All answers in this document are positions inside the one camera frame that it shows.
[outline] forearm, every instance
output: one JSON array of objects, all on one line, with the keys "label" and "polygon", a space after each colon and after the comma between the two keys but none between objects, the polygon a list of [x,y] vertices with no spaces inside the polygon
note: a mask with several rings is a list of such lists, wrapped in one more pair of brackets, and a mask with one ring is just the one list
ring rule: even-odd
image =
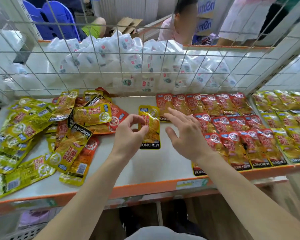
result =
[{"label": "forearm", "polygon": [[233,169],[219,154],[204,169],[253,239],[300,239],[300,222]]},{"label": "forearm", "polygon": [[35,240],[88,240],[124,167],[110,155]]}]

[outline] blue plastic chair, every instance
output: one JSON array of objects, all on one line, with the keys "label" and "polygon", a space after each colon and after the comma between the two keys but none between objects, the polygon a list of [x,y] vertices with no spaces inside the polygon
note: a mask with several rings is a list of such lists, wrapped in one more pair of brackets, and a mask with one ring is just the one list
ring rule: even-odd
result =
[{"label": "blue plastic chair", "polygon": [[[45,3],[42,8],[36,8],[33,4],[25,0],[23,1],[23,4],[34,22],[58,22],[60,24],[75,23],[74,18],[69,9],[58,1],[49,1],[51,9],[53,10],[53,13],[56,17],[56,20],[53,17],[48,3]],[[36,24],[36,27],[44,40],[53,40],[56,37],[58,37],[59,39],[63,39],[59,27],[56,24]],[[65,39],[78,39],[80,41],[78,30],[75,25],[60,25],[60,28]]]}]

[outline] barcode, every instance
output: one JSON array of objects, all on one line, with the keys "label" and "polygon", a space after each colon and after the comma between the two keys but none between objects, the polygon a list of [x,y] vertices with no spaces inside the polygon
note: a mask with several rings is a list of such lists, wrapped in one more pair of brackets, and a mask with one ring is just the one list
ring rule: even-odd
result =
[{"label": "barcode", "polygon": [[10,191],[20,185],[20,180],[16,179],[11,182],[8,182],[7,191]]},{"label": "barcode", "polygon": [[87,165],[85,163],[80,163],[78,169],[77,169],[77,173],[80,174],[84,174],[84,171],[86,170]]}]

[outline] finger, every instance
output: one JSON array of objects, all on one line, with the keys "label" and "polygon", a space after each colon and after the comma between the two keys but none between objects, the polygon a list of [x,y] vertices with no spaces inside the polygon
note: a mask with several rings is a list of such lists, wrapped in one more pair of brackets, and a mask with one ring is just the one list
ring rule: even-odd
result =
[{"label": "finger", "polygon": [[145,123],[146,123],[145,119],[142,118],[140,115],[130,114],[120,124],[128,125],[129,127],[131,127],[134,124],[145,124]]},{"label": "finger", "polygon": [[176,109],[168,108],[168,110],[172,115],[176,116],[182,122],[187,122],[189,120],[185,114]]},{"label": "finger", "polygon": [[178,117],[170,113],[164,113],[163,116],[166,117],[169,121],[171,121],[171,123],[177,128],[179,128],[183,124],[183,121],[181,121]]},{"label": "finger", "polygon": [[187,116],[192,122],[194,122],[196,124],[196,126],[198,126],[199,128],[201,128],[201,125],[200,125],[200,122],[195,118],[193,117],[193,115],[188,115]]},{"label": "finger", "polygon": [[170,138],[172,145],[175,145],[179,140],[179,138],[176,135],[176,132],[170,126],[168,126],[166,127],[166,133],[168,134],[168,137]]},{"label": "finger", "polygon": [[141,129],[140,129],[138,132],[136,132],[136,133],[140,134],[140,137],[143,139],[143,138],[145,137],[145,135],[148,133],[148,131],[149,131],[149,126],[144,125],[144,126],[142,126]]}]

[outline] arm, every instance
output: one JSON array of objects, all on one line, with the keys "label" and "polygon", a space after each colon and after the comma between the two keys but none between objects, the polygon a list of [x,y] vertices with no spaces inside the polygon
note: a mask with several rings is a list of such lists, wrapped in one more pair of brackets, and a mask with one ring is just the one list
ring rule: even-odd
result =
[{"label": "arm", "polygon": [[78,193],[35,237],[35,240],[88,240],[121,171],[138,151],[148,132],[131,125],[143,123],[141,116],[131,114],[116,130],[111,153],[101,167],[87,180]]},{"label": "arm", "polygon": [[173,147],[207,173],[254,240],[300,239],[300,222],[212,151],[194,117],[169,111],[164,116],[179,130],[177,137],[166,128]]}]

